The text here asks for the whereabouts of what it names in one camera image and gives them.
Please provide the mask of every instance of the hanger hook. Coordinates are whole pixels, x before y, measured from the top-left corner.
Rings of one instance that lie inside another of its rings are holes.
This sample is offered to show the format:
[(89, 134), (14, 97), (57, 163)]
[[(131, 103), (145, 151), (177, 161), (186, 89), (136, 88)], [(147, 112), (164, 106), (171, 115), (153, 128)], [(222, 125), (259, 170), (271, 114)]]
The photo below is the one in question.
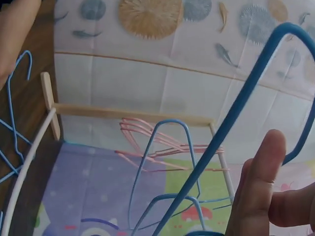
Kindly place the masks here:
[[(29, 50), (25, 50), (17, 59), (14, 67), (14, 71), (16, 67), (19, 65), (20, 61), (24, 57), (25, 54), (29, 55), (30, 63), (29, 63), (29, 69), (28, 69), (28, 76), (27, 81), (30, 80), (31, 76), (31, 69), (32, 69), (32, 54)], [(13, 113), (13, 105), (12, 105), (12, 96), (11, 96), (11, 79), (14, 74), (14, 71), (9, 75), (8, 81), (7, 81), (7, 91), (8, 91), (8, 100), (9, 100), (9, 110), (10, 110), (10, 116), (11, 116), (11, 122), (12, 122), (12, 130), (13, 130), (13, 136), (14, 136), (14, 149), (15, 152), (20, 156), (22, 163), (24, 163), (24, 158), (21, 152), (18, 150), (18, 137), (17, 137), (17, 131), (15, 127), (15, 120), (14, 120), (14, 113)]]

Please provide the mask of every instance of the wooden surface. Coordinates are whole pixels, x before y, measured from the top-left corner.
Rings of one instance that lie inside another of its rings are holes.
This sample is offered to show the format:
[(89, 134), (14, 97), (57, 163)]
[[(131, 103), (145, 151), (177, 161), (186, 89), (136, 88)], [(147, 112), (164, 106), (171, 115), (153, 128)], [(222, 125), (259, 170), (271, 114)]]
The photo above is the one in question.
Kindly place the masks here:
[[(13, 110), (17, 130), (28, 138), (34, 139), (38, 129), (47, 116), (45, 100), (42, 92), (40, 73), (47, 71), (52, 79), (54, 97), (57, 99), (56, 79), (54, 67), (54, 0), (44, 0), (37, 18), (21, 50), (30, 50), (33, 57), (31, 79), (26, 81), (29, 65), (28, 57), (24, 57), (14, 72), (11, 80), (11, 94)], [(0, 118), (11, 125), (8, 110), (6, 86), (0, 92)], [(43, 140), (52, 140), (51, 128), (46, 132)], [(30, 148), (23, 140), (19, 139), (19, 150), (26, 155)], [(18, 166), (19, 158), (15, 155), (13, 148), (13, 135), (11, 131), (0, 124), (0, 148), (8, 159)], [(0, 160), (0, 176), (9, 172), (7, 165)], [(0, 209), (3, 209), (3, 202), (8, 197), (8, 188), (14, 177), (0, 184)]]
[[(12, 217), (9, 236), (32, 236), (39, 206), (62, 142), (43, 141), (30, 165)], [(8, 204), (7, 195), (4, 205)]]

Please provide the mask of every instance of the red car print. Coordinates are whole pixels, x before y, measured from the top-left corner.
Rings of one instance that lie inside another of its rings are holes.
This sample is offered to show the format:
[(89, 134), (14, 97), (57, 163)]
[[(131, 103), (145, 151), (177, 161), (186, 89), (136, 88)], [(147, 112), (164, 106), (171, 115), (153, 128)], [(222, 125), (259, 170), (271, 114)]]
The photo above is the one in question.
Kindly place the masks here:
[[(212, 212), (209, 209), (202, 206), (201, 212), (202, 212), (204, 220), (211, 220), (212, 219), (212, 217), (213, 217)], [(199, 220), (198, 211), (197, 211), (195, 206), (191, 206), (190, 208), (185, 210), (181, 214), (181, 217), (182, 217), (182, 220), (187, 221), (187, 222), (193, 221), (193, 220)]]

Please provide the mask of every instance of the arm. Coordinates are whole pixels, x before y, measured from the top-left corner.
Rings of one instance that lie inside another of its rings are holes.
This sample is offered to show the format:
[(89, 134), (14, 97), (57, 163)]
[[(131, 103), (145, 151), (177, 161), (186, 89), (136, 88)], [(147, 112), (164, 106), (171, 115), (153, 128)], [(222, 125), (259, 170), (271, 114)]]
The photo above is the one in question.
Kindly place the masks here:
[(14, 0), (0, 11), (0, 89), (15, 68), (15, 61), (40, 4), (41, 0)]

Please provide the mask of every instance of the wire hanger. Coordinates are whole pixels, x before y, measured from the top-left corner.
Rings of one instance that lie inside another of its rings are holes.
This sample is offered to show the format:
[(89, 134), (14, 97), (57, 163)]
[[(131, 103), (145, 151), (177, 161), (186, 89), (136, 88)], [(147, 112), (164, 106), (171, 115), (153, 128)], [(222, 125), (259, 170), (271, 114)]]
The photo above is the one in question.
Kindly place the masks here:
[[(240, 93), (238, 94), (237, 98), (235, 99), (232, 107), (230, 108), (228, 114), (226, 115), (224, 121), (222, 122), (221, 126), (219, 127), (217, 133), (214, 135), (213, 139), (210, 141), (209, 146), (205, 150), (204, 154), (201, 156), (199, 162), (197, 163), (196, 167), (187, 178), (186, 182), (184, 183), (182, 189), (177, 194), (176, 198), (170, 205), (169, 209), (163, 216), (162, 220), (158, 224), (157, 228), (153, 232), (152, 236), (158, 236), (162, 228), (165, 226), (166, 222), (172, 216), (174, 211), (177, 209), (179, 204), (183, 201), (186, 197), (188, 192), (193, 187), (194, 183), (198, 180), (199, 176), (202, 174), (208, 163), (210, 162), (211, 158), (215, 154), (218, 147), (224, 141), (225, 137), (227, 136), (228, 132), (230, 131), (231, 127), (235, 123), (235, 120), (239, 116), (240, 112), (242, 111), (243, 107), (245, 106), (249, 96), (251, 95), (253, 89), (255, 88), (259, 78), (263, 74), (266, 69), (266, 66), (269, 63), (270, 58), (274, 54), (275, 50), (279, 46), (280, 41), (282, 38), (288, 34), (296, 35), (309, 49), (313, 58), (315, 59), (315, 43), (311, 39), (311, 37), (299, 26), (294, 25), (292, 23), (283, 23), (277, 26), (274, 31), (272, 32), (270, 38), (268, 39), (264, 49), (262, 50), (255, 66), (253, 67), (250, 75), (248, 76), (247, 80), (245, 81)], [(306, 121), (300, 139), (298, 140), (295, 148), (292, 152), (285, 156), (283, 161), (283, 165), (288, 163), (289, 161), (293, 160), (301, 151), (307, 136), (311, 130), (313, 121), (315, 118), (315, 101), (313, 101), (312, 108), (309, 114), (309, 117)], [(187, 236), (197, 235), (194, 234), (195, 232), (189, 233)], [(203, 232), (202, 234), (198, 234), (200, 236), (223, 236), (224, 234), (215, 233), (215, 232)]]
[[(145, 227), (142, 227), (142, 228), (139, 228), (141, 222), (143, 221), (143, 219), (145, 218), (145, 216), (148, 214), (148, 212), (151, 210), (151, 208), (153, 207), (153, 205), (158, 202), (158, 201), (161, 201), (161, 200), (164, 200), (164, 199), (174, 199), (177, 194), (176, 193), (171, 193), (171, 194), (161, 194), (161, 195), (158, 195), (156, 196), (155, 198), (153, 198), (153, 200), (149, 203), (149, 205), (147, 206), (146, 210), (143, 212), (142, 216), (140, 217), (140, 219), (138, 220), (136, 226), (134, 227), (134, 229), (132, 229), (130, 227), (130, 211), (131, 211), (131, 205), (132, 205), (132, 200), (133, 200), (133, 195), (134, 195), (134, 192), (135, 192), (135, 188), (136, 188), (136, 185), (138, 183), (138, 179), (140, 177), (140, 174), (142, 172), (142, 168), (143, 168), (143, 165), (144, 165), (144, 162), (146, 159), (148, 159), (148, 153), (149, 153), (149, 149), (150, 149), (150, 146), (151, 144), (153, 143), (153, 141), (155, 140), (155, 136), (156, 134), (158, 134), (157, 130), (158, 128), (165, 124), (165, 123), (176, 123), (176, 124), (179, 124), (180, 126), (183, 127), (183, 129), (185, 130), (185, 133), (186, 133), (186, 137), (187, 137), (187, 140), (188, 140), (188, 146), (189, 146), (189, 152), (190, 152), (190, 156), (191, 156), (191, 160), (192, 160), (192, 166), (193, 168), (195, 168), (196, 166), (196, 163), (195, 163), (195, 157), (194, 157), (194, 149), (193, 149), (193, 145), (192, 145), (192, 141), (191, 141), (191, 138), (190, 138), (190, 133), (189, 133), (189, 129), (187, 127), (187, 125), (180, 121), (180, 120), (177, 120), (177, 119), (166, 119), (166, 120), (162, 120), (160, 122), (158, 122), (156, 125), (155, 125), (155, 128), (154, 130), (152, 131), (152, 135), (150, 136), (150, 139), (149, 139), (149, 142), (147, 144), (147, 147), (146, 147), (146, 150), (143, 154), (143, 158), (141, 160), (141, 163), (140, 163), (140, 166), (138, 168), (138, 171), (137, 171), (137, 174), (136, 174), (136, 178), (135, 178), (135, 181), (134, 181), (134, 184), (133, 184), (133, 187), (132, 187), (132, 191), (131, 191), (131, 196), (130, 196), (130, 199), (129, 199), (129, 205), (128, 205), (128, 224), (129, 224), (129, 230), (132, 230), (132, 233), (131, 235), (135, 235), (135, 233), (137, 232), (137, 230), (143, 230), (145, 228), (148, 228), (150, 226), (153, 226), (153, 225), (156, 225), (158, 224), (160, 221), (157, 221), (155, 223), (152, 223), (150, 225), (147, 225)], [(202, 228), (203, 230), (205, 230), (205, 224), (204, 224), (204, 218), (203, 218), (203, 214), (202, 214), (202, 211), (201, 211), (201, 207), (200, 207), (200, 204), (202, 203), (210, 203), (210, 202), (219, 202), (219, 201), (224, 201), (224, 200), (228, 200), (230, 199), (230, 197), (227, 197), (227, 198), (222, 198), (222, 199), (214, 199), (214, 200), (204, 200), (204, 201), (200, 201), (198, 200), (198, 198), (200, 197), (201, 195), (201, 188), (200, 188), (200, 184), (199, 184), (199, 180), (197, 179), (197, 189), (198, 189), (198, 195), (196, 197), (191, 197), (191, 196), (185, 196), (185, 199), (187, 200), (190, 200), (192, 202), (192, 204), (190, 204), (187, 208), (185, 208), (184, 210), (181, 210), (179, 212), (177, 212), (176, 214), (173, 214), (171, 217), (174, 217), (178, 214), (181, 214), (182, 212), (186, 211), (187, 209), (189, 209), (192, 205), (195, 205), (196, 207), (196, 210), (198, 212), (198, 216), (199, 216), (199, 220), (200, 220), (200, 223), (202, 225)], [(220, 208), (224, 208), (224, 207), (229, 207), (230, 205), (226, 205), (226, 206), (221, 206), (221, 207), (218, 207), (216, 209), (220, 209)]]
[[(9, 166), (9, 168), (11, 169), (11, 172), (6, 174), (4, 177), (0, 178), (0, 183), (4, 182), (5, 180), (7, 180), (8, 178), (10, 178), (12, 175), (16, 174), (18, 175), (19, 171), (21, 170), (22, 166), (23, 166), (23, 155), (18, 151), (17, 148), (17, 136), (19, 136), (20, 138), (22, 138), (26, 143), (32, 145), (32, 143), (25, 138), (22, 134), (20, 134), (15, 127), (15, 120), (14, 120), (14, 114), (13, 114), (13, 108), (12, 108), (12, 98), (11, 98), (11, 89), (10, 89), (10, 82), (11, 82), (11, 78), (13, 76), (13, 73), (16, 69), (16, 67), (18, 66), (18, 64), (20, 63), (21, 59), (23, 58), (23, 56), (25, 54), (28, 54), (30, 57), (30, 64), (29, 64), (29, 69), (28, 69), (28, 76), (27, 76), (27, 80), (30, 79), (30, 75), (31, 75), (31, 68), (32, 68), (32, 54), (30, 51), (26, 50), (24, 51), (19, 58), (17, 59), (16, 63), (15, 63), (15, 67), (13, 72), (9, 75), (8, 77), (8, 81), (7, 81), (7, 89), (8, 89), (8, 101), (9, 101), (9, 110), (10, 110), (10, 117), (11, 117), (11, 122), (12, 122), (12, 126), (8, 125), (5, 121), (3, 121), (2, 119), (0, 119), (0, 123), (5, 126), (7, 129), (9, 129), (10, 131), (13, 132), (13, 136), (14, 136), (14, 142), (15, 142), (15, 151), (16, 153), (21, 157), (22, 159), (22, 164), (18, 167), (15, 168), (11, 162), (6, 158), (6, 156), (4, 155), (4, 153), (0, 150), (0, 156), (1, 158), (4, 160), (4, 162)], [(0, 211), (0, 233), (1, 233), (1, 229), (2, 229), (2, 220), (3, 220), (3, 211)]]
[[(22, 60), (23, 56), (25, 54), (28, 54), (29, 55), (29, 58), (30, 58), (30, 63), (29, 63), (29, 69), (28, 69), (28, 75), (27, 75), (27, 78), (26, 80), (30, 80), (30, 76), (31, 76), (31, 69), (32, 69), (32, 54), (29, 50), (25, 50), (20, 56), (19, 58), (17, 59), (16, 63), (15, 63), (15, 68), (14, 68), (14, 71), (16, 69), (16, 67), (18, 66), (18, 64), (20, 63), (20, 61)], [(22, 163), (24, 163), (24, 157), (22, 155), (22, 153), (19, 151), (18, 149), (18, 134), (17, 134), (17, 131), (16, 131), (16, 127), (15, 127), (15, 120), (14, 120), (14, 113), (13, 113), (13, 105), (12, 105), (12, 97), (11, 97), (11, 79), (12, 79), (12, 76), (14, 74), (14, 71), (10, 74), (9, 78), (8, 78), (8, 81), (7, 81), (7, 90), (8, 90), (8, 98), (9, 98), (9, 110), (10, 110), (10, 116), (11, 116), (11, 122), (12, 122), (12, 129), (13, 129), (13, 135), (14, 135), (14, 149), (15, 149), (15, 152), (20, 156), (20, 159), (22, 161)]]

